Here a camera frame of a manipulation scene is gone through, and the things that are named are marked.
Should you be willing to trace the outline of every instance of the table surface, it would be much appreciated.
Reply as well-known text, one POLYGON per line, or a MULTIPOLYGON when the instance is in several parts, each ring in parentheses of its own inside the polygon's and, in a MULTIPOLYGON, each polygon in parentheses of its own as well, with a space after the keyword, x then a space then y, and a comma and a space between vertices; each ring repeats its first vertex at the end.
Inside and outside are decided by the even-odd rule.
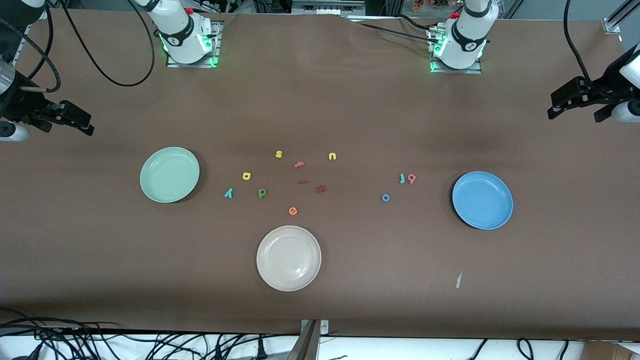
MULTIPOLYGON (((496 22, 483 74, 457 76, 430 73, 420 40, 340 17, 241 15, 218 68, 167 69, 157 46, 151 77, 120 88, 53 15, 63 84, 49 98, 91 113, 96 131, 0 143, 0 304, 145 329, 295 332, 327 318, 353 335, 640 340, 640 127, 595 124, 596 108, 547 120, 551 92, 579 74, 560 22, 496 22), (201 178, 158 204, 138 176, 168 146, 191 150, 201 178), (498 230, 452 208, 454 182, 473 170, 511 189, 498 230), (417 180, 399 184, 400 173, 417 180), (323 252, 293 293, 255 265, 261 239, 287 224, 323 252)), ((146 73, 134 13, 72 15, 110 76, 146 73)), ((599 22, 571 30, 594 78, 621 54, 599 22)), ((41 22, 31 35, 44 44, 46 33, 41 22)), ((18 68, 37 59, 25 49, 18 68)), ((46 67, 35 80, 53 84, 46 67)))

